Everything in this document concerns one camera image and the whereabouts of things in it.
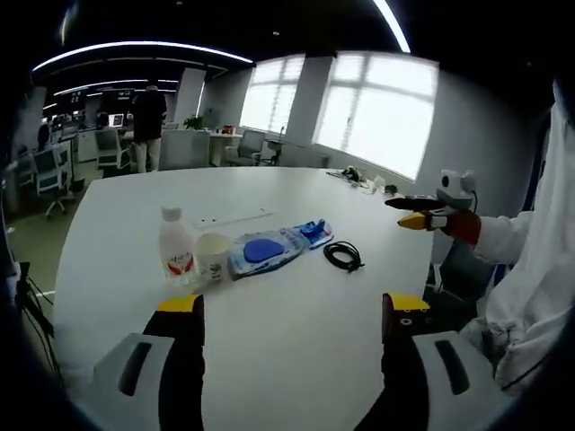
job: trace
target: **potted plant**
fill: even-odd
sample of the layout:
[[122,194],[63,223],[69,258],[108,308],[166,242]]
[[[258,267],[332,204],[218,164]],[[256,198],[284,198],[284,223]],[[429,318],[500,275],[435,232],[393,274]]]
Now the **potted plant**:
[[204,118],[202,116],[196,117],[195,115],[185,119],[183,121],[183,126],[188,128],[193,128],[194,130],[201,130],[204,128]]

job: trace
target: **floor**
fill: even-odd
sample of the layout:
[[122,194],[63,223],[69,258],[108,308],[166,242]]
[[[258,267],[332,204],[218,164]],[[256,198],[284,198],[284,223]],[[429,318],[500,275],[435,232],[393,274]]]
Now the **floor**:
[[[75,165],[76,179],[85,178],[84,190],[90,182],[102,177],[102,171],[96,169],[96,162],[78,163]],[[67,214],[62,214],[59,208],[52,210],[48,220],[43,214],[30,215],[10,223],[8,242],[17,261],[30,262],[30,278],[43,293],[37,293],[40,307],[49,321],[52,321],[52,302],[58,263],[66,235],[78,204],[84,193],[77,194],[76,202],[66,202]],[[32,347],[38,354],[42,364],[49,369],[39,335],[30,321],[23,319],[24,329]]]

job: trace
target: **plastic bottle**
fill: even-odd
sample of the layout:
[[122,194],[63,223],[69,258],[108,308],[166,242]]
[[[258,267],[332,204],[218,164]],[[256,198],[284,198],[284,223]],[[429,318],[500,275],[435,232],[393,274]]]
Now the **plastic bottle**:
[[178,286],[191,286],[194,274],[193,240],[181,220],[181,208],[162,207],[158,246],[166,278]]

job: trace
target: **orange glove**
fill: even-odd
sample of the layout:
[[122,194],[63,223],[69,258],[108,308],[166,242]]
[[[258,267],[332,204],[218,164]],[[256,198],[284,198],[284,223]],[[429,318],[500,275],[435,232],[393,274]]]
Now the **orange glove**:
[[482,230],[482,220],[471,211],[458,211],[447,217],[447,226],[441,231],[448,236],[477,245],[479,233]]

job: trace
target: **ceiling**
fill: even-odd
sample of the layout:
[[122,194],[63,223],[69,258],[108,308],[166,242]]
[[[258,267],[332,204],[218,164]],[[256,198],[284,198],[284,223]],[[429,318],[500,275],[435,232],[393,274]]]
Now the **ceiling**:
[[[372,0],[78,0],[44,2],[44,22],[28,45],[35,66],[62,52],[119,40],[161,40],[223,50],[254,61],[337,50],[401,52]],[[537,112],[551,100],[548,47],[556,24],[541,5],[483,0],[388,0],[411,53],[490,87],[510,103]],[[66,31],[61,24],[66,16]],[[180,62],[158,60],[171,58]],[[34,73],[50,93],[77,85],[180,77],[185,66],[207,70],[249,64],[181,48],[123,47],[83,53]]]

